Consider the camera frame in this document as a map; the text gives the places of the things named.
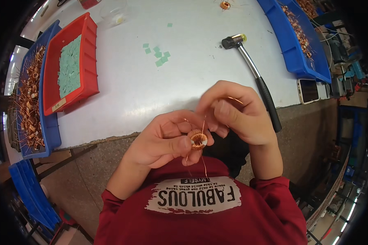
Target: hammer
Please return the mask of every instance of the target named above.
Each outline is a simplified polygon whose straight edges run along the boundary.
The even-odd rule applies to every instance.
[[[253,75],[255,76],[256,85],[258,86],[260,96],[263,99],[263,103],[266,106],[268,113],[270,114],[271,123],[273,124],[274,131],[277,133],[281,131],[282,126],[278,118],[277,110],[275,110],[273,99],[271,98],[270,92],[268,91],[267,85],[265,81],[263,81],[262,76],[260,76],[259,71],[256,69],[254,62],[251,57],[242,46],[242,43],[247,40],[247,37],[244,34],[237,34],[232,37],[227,37],[222,40],[222,46],[225,49],[231,49],[233,47],[237,48],[241,55],[244,57],[248,66],[250,67]]]

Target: red shirt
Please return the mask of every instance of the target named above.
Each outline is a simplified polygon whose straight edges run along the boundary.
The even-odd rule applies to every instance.
[[[94,244],[307,244],[289,180],[231,179],[225,164],[181,158],[153,169],[123,201],[105,190]]]

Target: phone screen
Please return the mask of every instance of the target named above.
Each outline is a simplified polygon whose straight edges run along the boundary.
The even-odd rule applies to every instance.
[[[301,79],[300,84],[304,103],[319,99],[316,81]]]

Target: hand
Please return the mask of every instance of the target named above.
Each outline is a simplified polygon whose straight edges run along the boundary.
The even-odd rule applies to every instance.
[[[207,145],[214,144],[204,118],[190,110],[176,110],[156,116],[133,141],[123,159],[148,166],[162,167],[176,157],[182,156],[182,164],[192,165],[199,161],[200,150],[191,150],[189,131],[198,128],[207,135]]]
[[[266,108],[251,87],[218,81],[202,95],[195,112],[207,115],[210,131],[222,138],[231,128],[250,145],[267,145],[277,140]]]

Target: smartphone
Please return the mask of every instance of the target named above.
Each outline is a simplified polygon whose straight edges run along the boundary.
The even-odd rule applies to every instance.
[[[297,79],[297,89],[303,105],[319,100],[318,87],[314,79]]]

